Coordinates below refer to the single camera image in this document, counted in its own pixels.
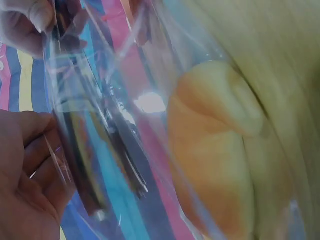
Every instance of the striped fabric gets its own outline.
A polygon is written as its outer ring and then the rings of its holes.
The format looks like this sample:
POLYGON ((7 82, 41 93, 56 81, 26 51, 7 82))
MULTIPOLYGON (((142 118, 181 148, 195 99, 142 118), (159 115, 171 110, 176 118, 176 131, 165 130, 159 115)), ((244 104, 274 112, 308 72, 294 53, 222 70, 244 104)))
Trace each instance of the striped fabric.
MULTIPOLYGON (((117 11, 116 20, 108 19, 109 43, 115 50, 121 47, 126 36, 129 34, 127 19, 119 0, 90 0, 90 4, 99 11, 101 15, 109 14, 108 11, 117 11)), ((98 33, 91 25, 87 25, 81 38, 88 42, 86 48, 87 56, 95 52, 97 46, 98 33)), ((126 88, 127 96, 130 99, 137 99, 141 90, 155 91, 156 85, 150 82, 147 69, 142 63, 143 52, 133 48, 130 58, 126 59, 121 66, 120 79, 126 88), (130 81, 128 76, 135 76, 135 80, 130 81)), ((96 58, 91 58, 90 65, 95 71, 96 58)), ((44 62, 32 59, 30 56, 0 43, 0 107, 13 112, 36 111, 48 112, 48 93, 45 83, 44 62)), ((165 134, 165 126, 161 118, 155 120, 158 131, 165 134)), ((146 154, 154 164, 150 164, 146 159, 137 162, 138 168, 144 176, 149 193, 147 201, 136 200, 128 190, 127 200, 121 202, 117 196, 108 191, 108 186, 113 184, 112 175, 103 174, 105 191, 112 204, 111 215, 117 219, 119 226, 112 225, 111 228, 116 233, 110 234, 106 227, 99 226, 86 216, 79 195, 76 194, 67 206, 62 224, 62 240, 98 240, 105 239, 97 235, 92 228, 99 229, 108 240, 193 240, 193 234, 180 216, 180 207, 177 197, 168 192, 168 186, 173 184, 170 179, 168 158, 156 137, 148 120, 139 117, 136 122, 140 138, 146 154)), ((96 145, 100 146, 101 141, 97 134, 92 131, 92 138, 96 140, 96 145)), ((99 154, 108 156, 108 149, 98 147, 95 149, 99 154)), ((101 165, 102 169, 110 169, 115 166, 113 161, 106 161, 101 165)))

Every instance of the transparent plastic film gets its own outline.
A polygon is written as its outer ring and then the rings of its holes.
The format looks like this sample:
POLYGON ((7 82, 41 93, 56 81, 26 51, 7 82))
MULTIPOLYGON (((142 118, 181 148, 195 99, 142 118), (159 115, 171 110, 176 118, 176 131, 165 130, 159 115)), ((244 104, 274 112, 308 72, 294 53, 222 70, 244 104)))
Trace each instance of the transparent plastic film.
POLYGON ((53 5, 50 104, 73 204, 97 236, 170 239, 167 221, 177 240, 315 239, 307 178, 252 80, 263 64, 249 69, 213 3, 87 0, 72 16, 53 5))
POLYGON ((50 140, 48 140, 48 137, 45 136, 45 141, 47 143, 47 146, 49 148, 50 155, 52 157, 52 161, 54 163, 54 166, 58 172, 58 175, 60 176, 62 183, 65 187, 65 191, 72 195, 73 191, 75 190, 75 184, 72 179, 68 163, 66 161, 66 156, 61 147, 58 147, 57 149, 52 148, 52 143, 50 143, 50 140))

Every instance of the yellow stripe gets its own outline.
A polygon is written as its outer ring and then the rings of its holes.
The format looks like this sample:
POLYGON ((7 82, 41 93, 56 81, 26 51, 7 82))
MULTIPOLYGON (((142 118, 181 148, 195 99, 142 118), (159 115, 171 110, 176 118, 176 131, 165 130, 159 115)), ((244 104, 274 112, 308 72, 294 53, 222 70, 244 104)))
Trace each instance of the yellow stripe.
POLYGON ((64 231, 60 227, 60 240, 67 240, 64 231))
POLYGON ((19 109, 23 111, 33 111, 31 86, 32 86, 32 66, 34 59, 28 54, 17 51, 18 58, 21 65, 20 76, 20 93, 19 93, 19 109))
POLYGON ((211 240, 211 238, 208 238, 207 236, 203 235, 204 240, 211 240))

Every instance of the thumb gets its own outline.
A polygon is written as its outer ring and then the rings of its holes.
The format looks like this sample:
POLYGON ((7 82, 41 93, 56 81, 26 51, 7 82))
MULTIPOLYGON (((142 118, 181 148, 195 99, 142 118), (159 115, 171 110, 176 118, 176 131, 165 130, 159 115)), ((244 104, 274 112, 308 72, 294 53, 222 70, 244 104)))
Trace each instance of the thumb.
POLYGON ((48 0, 5 0, 2 3, 5 11, 24 14, 39 33, 44 32, 53 21, 54 10, 48 0))

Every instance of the fingernail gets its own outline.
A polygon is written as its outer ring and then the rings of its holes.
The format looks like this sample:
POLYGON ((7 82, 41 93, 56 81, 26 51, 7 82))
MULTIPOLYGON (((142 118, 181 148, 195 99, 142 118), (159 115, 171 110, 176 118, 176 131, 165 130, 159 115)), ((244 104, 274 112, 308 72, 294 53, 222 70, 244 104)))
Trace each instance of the fingernail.
POLYGON ((30 15, 30 20, 39 33, 43 33, 49 26, 53 18, 51 9, 40 8, 30 15))

